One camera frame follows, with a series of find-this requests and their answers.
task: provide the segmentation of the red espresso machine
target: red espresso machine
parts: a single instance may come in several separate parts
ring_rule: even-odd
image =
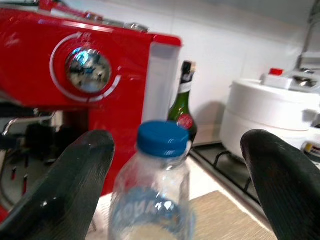
[[[11,120],[2,136],[10,135],[14,123],[51,120],[54,113],[77,136],[96,129],[111,132],[116,151],[102,192],[106,195],[136,151],[139,125],[167,119],[181,40],[58,1],[34,2],[35,11],[0,4],[0,98],[34,113]],[[52,15],[53,9],[68,17]],[[5,169],[6,155],[8,151],[0,152],[0,182],[10,188],[20,169],[13,163]],[[26,175],[21,182],[26,191]],[[0,193],[6,196],[6,203],[0,202],[0,222],[24,194],[10,191]]]

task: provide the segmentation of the white rice cooker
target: white rice cooker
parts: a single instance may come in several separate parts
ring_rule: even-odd
[[[320,96],[261,85],[252,79],[232,83],[223,116],[220,139],[234,155],[243,158],[240,141],[252,129],[263,129],[303,149],[320,146],[320,129],[311,127],[320,113]]]

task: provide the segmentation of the water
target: water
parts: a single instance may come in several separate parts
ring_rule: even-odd
[[[177,238],[159,225],[145,224],[125,228],[119,240],[177,240]]]

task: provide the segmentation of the wine bottle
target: wine bottle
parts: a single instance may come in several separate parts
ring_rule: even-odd
[[[168,121],[174,121],[178,126],[188,130],[189,139],[193,143],[198,127],[189,110],[189,96],[191,91],[192,79],[196,71],[196,64],[184,61],[182,65],[180,86],[176,100],[169,111]]]

